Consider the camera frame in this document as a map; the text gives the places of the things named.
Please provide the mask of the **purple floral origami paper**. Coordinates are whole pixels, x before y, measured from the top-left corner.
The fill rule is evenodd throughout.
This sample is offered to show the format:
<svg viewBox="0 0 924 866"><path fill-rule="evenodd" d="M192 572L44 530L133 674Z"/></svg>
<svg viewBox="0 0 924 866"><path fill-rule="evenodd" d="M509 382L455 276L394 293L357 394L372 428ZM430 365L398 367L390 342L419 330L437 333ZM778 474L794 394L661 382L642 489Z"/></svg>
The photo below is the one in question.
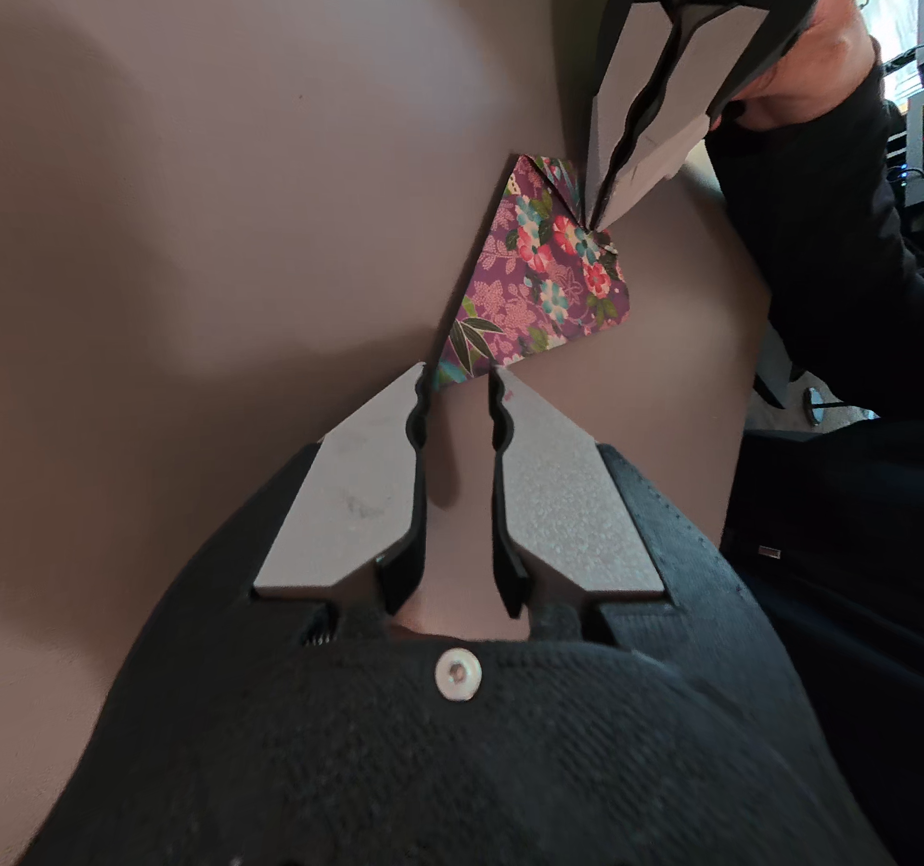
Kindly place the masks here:
<svg viewBox="0 0 924 866"><path fill-rule="evenodd" d="M568 160L520 155L506 181L433 386L463 384L617 326L629 289L610 234L585 226Z"/></svg>

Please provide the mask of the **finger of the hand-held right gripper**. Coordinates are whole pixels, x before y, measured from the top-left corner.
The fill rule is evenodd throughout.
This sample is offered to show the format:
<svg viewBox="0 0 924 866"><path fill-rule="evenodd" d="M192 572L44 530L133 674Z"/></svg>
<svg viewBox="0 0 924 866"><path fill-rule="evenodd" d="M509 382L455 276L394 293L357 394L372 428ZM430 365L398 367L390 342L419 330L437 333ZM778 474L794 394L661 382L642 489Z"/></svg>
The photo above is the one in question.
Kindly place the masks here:
<svg viewBox="0 0 924 866"><path fill-rule="evenodd" d="M673 24L659 2L635 3L593 99L586 162L585 224L613 225L642 196L679 169L676 145L657 149L635 163L612 188L604 180L614 152L627 132L629 111L649 83L670 38Z"/></svg>
<svg viewBox="0 0 924 866"><path fill-rule="evenodd" d="M632 104L604 180L610 198L630 167L657 149L676 145L680 169L705 137L710 106L767 15L753 6L683 6L675 19L667 14L670 38Z"/></svg>

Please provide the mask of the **person's right hand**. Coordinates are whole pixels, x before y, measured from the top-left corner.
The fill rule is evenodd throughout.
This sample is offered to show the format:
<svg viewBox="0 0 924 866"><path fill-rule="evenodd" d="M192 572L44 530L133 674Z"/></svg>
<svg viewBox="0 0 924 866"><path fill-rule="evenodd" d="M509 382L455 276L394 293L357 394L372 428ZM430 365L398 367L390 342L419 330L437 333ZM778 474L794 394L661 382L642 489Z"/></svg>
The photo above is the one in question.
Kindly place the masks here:
<svg viewBox="0 0 924 866"><path fill-rule="evenodd" d="M765 132L803 124L838 107L877 63L855 0L818 0L791 49L735 98L735 122Z"/></svg>

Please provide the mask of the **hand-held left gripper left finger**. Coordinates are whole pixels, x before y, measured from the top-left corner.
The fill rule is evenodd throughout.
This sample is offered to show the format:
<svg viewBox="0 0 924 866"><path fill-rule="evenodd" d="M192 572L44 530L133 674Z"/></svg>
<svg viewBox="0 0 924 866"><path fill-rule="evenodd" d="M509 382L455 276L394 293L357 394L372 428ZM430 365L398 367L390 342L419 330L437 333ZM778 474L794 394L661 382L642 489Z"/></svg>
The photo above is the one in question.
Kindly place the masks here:
<svg viewBox="0 0 924 866"><path fill-rule="evenodd" d="M381 606L421 584L427 370L415 363L322 438L253 583L262 598Z"/></svg>

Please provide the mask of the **person's right forearm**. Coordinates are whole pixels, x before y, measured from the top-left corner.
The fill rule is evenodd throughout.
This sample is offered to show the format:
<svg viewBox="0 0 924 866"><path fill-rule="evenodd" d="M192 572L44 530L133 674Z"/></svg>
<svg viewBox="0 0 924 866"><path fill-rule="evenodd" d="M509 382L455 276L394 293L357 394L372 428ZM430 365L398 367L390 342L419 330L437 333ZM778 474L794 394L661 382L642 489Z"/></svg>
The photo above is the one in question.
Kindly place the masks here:
<svg viewBox="0 0 924 866"><path fill-rule="evenodd" d="M875 66L801 124L758 132L722 121L706 148L791 363L851 405L920 421L922 271L886 180L881 80Z"/></svg>

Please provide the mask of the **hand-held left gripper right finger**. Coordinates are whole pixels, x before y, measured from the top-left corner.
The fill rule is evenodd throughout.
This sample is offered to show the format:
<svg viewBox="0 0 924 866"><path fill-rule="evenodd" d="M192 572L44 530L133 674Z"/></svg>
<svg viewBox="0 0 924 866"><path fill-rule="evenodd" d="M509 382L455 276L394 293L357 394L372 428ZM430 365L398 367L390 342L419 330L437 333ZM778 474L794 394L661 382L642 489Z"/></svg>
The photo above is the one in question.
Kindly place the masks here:
<svg viewBox="0 0 924 866"><path fill-rule="evenodd" d="M510 618L666 593L592 436L510 370L489 376L492 571Z"/></svg>

